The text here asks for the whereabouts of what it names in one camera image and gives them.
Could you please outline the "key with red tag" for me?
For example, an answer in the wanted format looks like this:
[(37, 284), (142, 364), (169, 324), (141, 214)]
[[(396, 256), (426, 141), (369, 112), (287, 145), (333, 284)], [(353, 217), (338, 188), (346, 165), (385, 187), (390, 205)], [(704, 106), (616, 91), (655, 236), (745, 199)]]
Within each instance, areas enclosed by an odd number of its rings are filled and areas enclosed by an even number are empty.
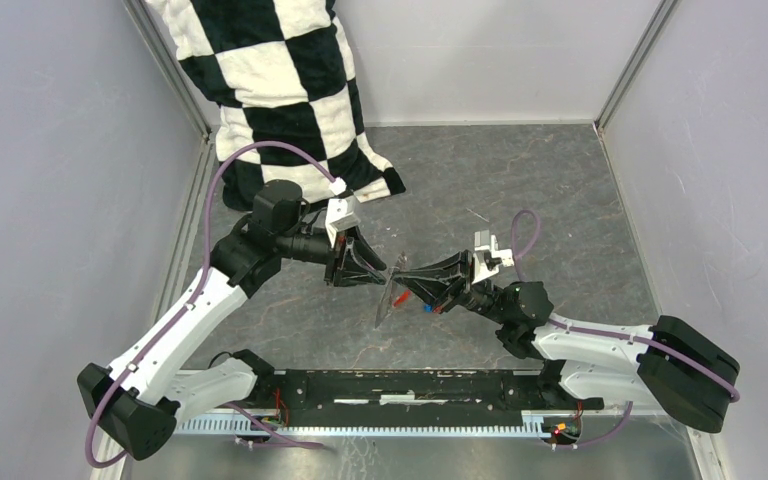
[(401, 295), (399, 295), (392, 303), (393, 307), (398, 307), (402, 305), (404, 302), (406, 302), (409, 297), (411, 296), (412, 292), (409, 290), (404, 291)]

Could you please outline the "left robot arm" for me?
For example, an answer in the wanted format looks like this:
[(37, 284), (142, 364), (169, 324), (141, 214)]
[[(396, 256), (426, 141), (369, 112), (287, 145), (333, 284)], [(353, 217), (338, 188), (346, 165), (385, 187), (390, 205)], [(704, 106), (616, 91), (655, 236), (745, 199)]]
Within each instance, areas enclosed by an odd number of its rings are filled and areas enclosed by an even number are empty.
[(77, 383), (91, 427), (85, 452), (89, 463), (105, 468), (93, 437), (102, 429), (124, 455), (144, 460), (173, 435), (178, 424), (223, 404), (243, 400), (266, 405), (273, 379), (239, 357), (183, 380), (185, 361), (231, 313), (250, 300), (285, 259), (322, 265), (333, 287), (384, 285), (386, 263), (359, 231), (358, 204), (341, 179), (331, 182), (332, 198), (321, 228), (304, 224), (308, 204), (299, 185), (268, 182), (252, 211), (213, 245), (195, 279), (169, 311), (130, 349), (107, 366), (88, 364)]

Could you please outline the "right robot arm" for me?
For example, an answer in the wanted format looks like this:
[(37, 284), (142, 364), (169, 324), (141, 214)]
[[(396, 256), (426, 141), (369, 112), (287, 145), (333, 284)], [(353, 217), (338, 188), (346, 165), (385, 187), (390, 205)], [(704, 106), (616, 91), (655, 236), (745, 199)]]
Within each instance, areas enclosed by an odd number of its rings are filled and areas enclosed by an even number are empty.
[(493, 283), (517, 265), (509, 250), (463, 251), (393, 279), (436, 313), (461, 307), (496, 323), (509, 354), (541, 361), (537, 392), (551, 408), (591, 399), (656, 405), (695, 430), (722, 431), (740, 399), (733, 356), (675, 316), (637, 326), (575, 320), (556, 313), (540, 281)]

